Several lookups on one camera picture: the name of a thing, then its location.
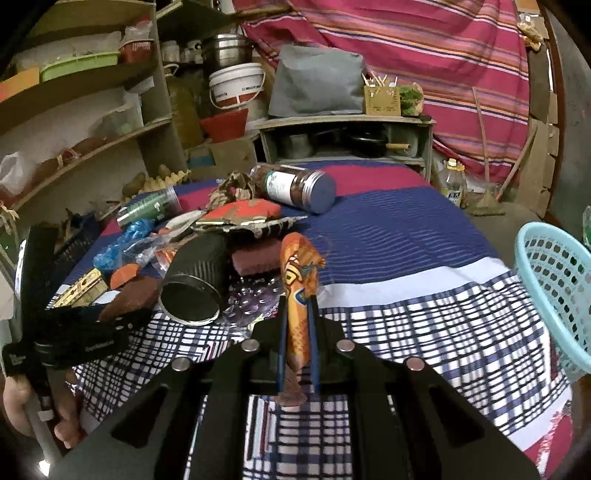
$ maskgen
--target red bucket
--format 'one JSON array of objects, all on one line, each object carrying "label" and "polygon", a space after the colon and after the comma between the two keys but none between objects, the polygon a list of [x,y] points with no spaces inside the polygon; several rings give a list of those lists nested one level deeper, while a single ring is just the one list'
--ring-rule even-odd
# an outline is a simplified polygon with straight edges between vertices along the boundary
[{"label": "red bucket", "polygon": [[201,126],[209,134],[213,143],[227,142],[244,136],[248,108],[230,110],[200,120]]}]

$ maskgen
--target wooden shelf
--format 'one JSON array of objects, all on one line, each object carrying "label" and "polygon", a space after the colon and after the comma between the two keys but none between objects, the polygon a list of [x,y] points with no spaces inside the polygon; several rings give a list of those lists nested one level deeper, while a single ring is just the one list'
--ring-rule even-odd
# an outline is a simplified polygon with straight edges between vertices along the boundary
[{"label": "wooden shelf", "polygon": [[33,27],[21,50],[64,38],[122,30],[153,3],[141,0],[59,0]]},{"label": "wooden shelf", "polygon": [[159,10],[156,19],[160,41],[176,40],[182,45],[190,40],[203,40],[234,23],[230,15],[203,5],[199,0],[173,2]]},{"label": "wooden shelf", "polygon": [[133,86],[152,74],[155,61],[122,63],[64,75],[0,102],[0,135],[62,103],[118,86]]},{"label": "wooden shelf", "polygon": [[113,147],[116,147],[117,145],[121,145],[122,143],[127,142],[128,140],[139,138],[142,135],[145,135],[146,133],[151,132],[152,130],[163,127],[164,125],[168,125],[170,122],[171,122],[170,118],[163,118],[160,120],[154,120],[154,121],[150,122],[149,124],[144,125],[142,128],[140,128],[134,132],[131,132],[127,135],[124,135],[123,137],[120,137],[117,140],[113,140],[112,142],[107,143],[107,144],[103,145],[102,147],[97,148],[96,150],[93,150],[92,152],[90,152],[88,155],[85,155],[84,157],[80,157],[77,160],[74,160],[72,163],[57,170],[57,172],[55,172],[51,177],[48,177],[47,179],[42,181],[32,191],[30,191],[22,199],[20,199],[18,202],[16,202],[14,205],[12,205],[11,209],[18,210],[19,208],[22,208],[22,206],[25,205],[27,202],[29,202],[35,195],[37,195],[40,191],[44,190],[49,185],[54,183],[61,176],[65,175],[67,172],[73,170],[74,168],[78,167],[79,165],[93,159],[98,154],[103,153],[104,151],[109,150]]},{"label": "wooden shelf", "polygon": [[304,124],[326,124],[336,122],[382,122],[384,124],[414,124],[434,125],[435,121],[429,120],[423,122],[412,116],[386,116],[386,115],[311,115],[311,116],[291,116],[289,118],[274,118],[267,120],[257,126],[259,130],[268,130],[276,127],[287,127],[288,125]]}]

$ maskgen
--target metal pot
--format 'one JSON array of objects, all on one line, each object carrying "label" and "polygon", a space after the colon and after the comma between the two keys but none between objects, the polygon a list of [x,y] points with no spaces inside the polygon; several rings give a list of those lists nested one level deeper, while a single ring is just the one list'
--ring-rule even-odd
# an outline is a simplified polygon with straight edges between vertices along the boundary
[{"label": "metal pot", "polygon": [[206,75],[252,62],[252,42],[244,35],[224,33],[203,40],[203,69]]}]

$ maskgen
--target jar lid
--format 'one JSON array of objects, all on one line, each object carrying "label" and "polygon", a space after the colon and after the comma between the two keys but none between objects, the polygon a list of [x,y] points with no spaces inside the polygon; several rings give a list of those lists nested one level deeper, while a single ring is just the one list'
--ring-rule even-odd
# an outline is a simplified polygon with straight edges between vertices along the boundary
[{"label": "jar lid", "polygon": [[302,201],[306,210],[324,213],[334,205],[335,198],[335,180],[325,172],[315,171],[304,181]]}]

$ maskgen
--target human hand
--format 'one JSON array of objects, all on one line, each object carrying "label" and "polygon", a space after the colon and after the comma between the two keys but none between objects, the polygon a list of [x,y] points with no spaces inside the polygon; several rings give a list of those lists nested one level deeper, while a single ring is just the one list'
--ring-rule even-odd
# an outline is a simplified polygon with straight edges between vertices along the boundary
[{"label": "human hand", "polygon": [[[76,384],[78,379],[72,370],[66,372],[66,380]],[[25,413],[25,405],[31,398],[33,389],[31,384],[22,375],[8,377],[4,386],[4,409],[8,421],[12,426],[24,435],[33,436],[33,428]],[[74,395],[65,383],[54,389],[54,401],[61,421],[56,425],[54,433],[64,442],[66,448],[74,448],[82,439],[80,423],[78,421],[78,408]]]}]

